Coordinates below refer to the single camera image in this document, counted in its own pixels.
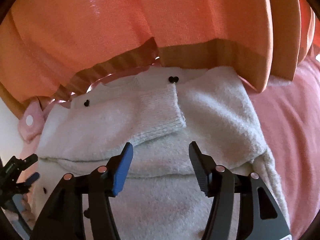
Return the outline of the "cream sweater with black hearts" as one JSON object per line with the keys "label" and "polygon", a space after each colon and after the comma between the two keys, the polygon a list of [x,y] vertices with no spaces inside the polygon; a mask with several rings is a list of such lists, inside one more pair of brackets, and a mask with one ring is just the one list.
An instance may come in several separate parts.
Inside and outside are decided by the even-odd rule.
{"label": "cream sweater with black hearts", "polygon": [[199,188],[188,148],[233,172],[256,172],[285,218],[287,203],[274,157],[242,81],[231,67],[152,66],[97,85],[48,114],[31,209],[39,215],[65,173],[91,173],[130,142],[124,189],[111,199],[122,239],[200,239],[212,201]]}

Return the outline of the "orange-pink curtain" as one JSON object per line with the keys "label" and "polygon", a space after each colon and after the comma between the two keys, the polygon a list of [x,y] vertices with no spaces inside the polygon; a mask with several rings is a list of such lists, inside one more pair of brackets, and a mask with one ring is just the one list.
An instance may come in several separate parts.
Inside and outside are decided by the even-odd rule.
{"label": "orange-pink curtain", "polygon": [[159,62],[232,66],[257,92],[319,45],[319,0],[1,0],[1,99],[69,100]]}

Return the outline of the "pink pillow with white dot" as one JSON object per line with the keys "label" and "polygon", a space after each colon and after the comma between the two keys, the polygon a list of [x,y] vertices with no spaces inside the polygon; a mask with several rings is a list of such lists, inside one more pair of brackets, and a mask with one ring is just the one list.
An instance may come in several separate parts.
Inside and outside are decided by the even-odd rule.
{"label": "pink pillow with white dot", "polygon": [[45,116],[38,99],[33,100],[18,122],[18,132],[24,142],[30,143],[43,131]]}

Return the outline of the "pink fleece blanket with bows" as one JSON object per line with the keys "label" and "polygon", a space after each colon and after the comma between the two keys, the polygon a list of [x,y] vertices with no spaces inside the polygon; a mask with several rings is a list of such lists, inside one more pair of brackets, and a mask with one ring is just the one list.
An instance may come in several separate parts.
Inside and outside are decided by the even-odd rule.
{"label": "pink fleece blanket with bows", "polygon": [[[108,76],[98,85],[137,75],[150,67],[128,72],[123,77]],[[299,239],[319,211],[319,65],[311,60],[304,61],[293,81],[274,77],[260,94],[244,81],[242,84],[274,157],[289,212],[286,222],[292,238]],[[40,136],[23,150],[22,157],[36,154]],[[23,176],[38,172],[37,163]],[[21,201],[22,217],[30,227],[40,215],[35,215],[31,209],[35,184]]]}

